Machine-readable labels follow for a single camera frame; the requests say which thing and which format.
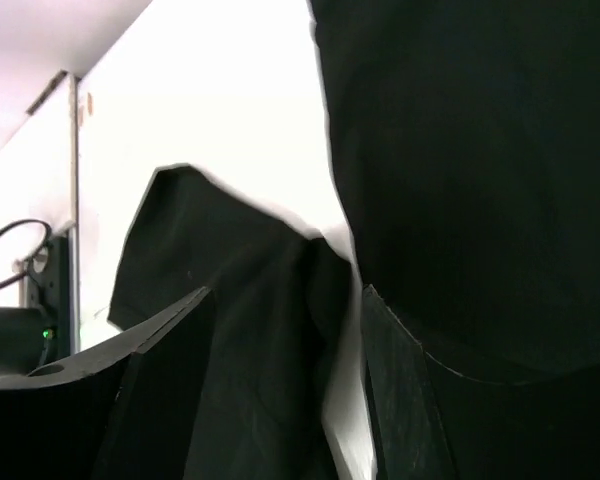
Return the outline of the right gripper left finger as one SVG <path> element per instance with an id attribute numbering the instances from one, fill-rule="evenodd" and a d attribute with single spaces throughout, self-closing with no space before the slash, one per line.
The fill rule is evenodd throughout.
<path id="1" fill-rule="evenodd" d="M 69 437 L 35 445 L 44 479 L 180 479 L 214 331 L 199 288 L 135 327 L 30 374 L 59 400 L 48 424 Z"/>

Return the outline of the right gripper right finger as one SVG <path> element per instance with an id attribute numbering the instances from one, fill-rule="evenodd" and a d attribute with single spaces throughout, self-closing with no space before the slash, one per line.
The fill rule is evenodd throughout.
<path id="1" fill-rule="evenodd" d="M 367 397 L 380 479 L 455 479 L 425 352 L 373 286 L 362 293 Z"/>

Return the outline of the black trousers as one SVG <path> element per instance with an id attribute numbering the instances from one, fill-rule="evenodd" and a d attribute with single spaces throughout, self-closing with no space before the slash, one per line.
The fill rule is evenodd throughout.
<path id="1" fill-rule="evenodd" d="M 455 479 L 600 479 L 600 1 L 315 1 L 332 171 L 425 352 Z M 109 318 L 211 288 L 187 479 L 332 479 L 320 422 L 349 264 L 158 173 Z"/>

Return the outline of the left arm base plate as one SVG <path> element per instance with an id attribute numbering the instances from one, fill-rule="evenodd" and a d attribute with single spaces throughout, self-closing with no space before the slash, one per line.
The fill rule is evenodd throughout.
<path id="1" fill-rule="evenodd" d="M 1 228 L 0 238 L 26 224 L 44 234 L 19 271 L 0 282 L 0 290 L 19 286 L 19 304 L 0 306 L 0 377 L 27 375 L 79 349 L 72 229 L 54 233 L 43 220 L 22 219 Z"/>

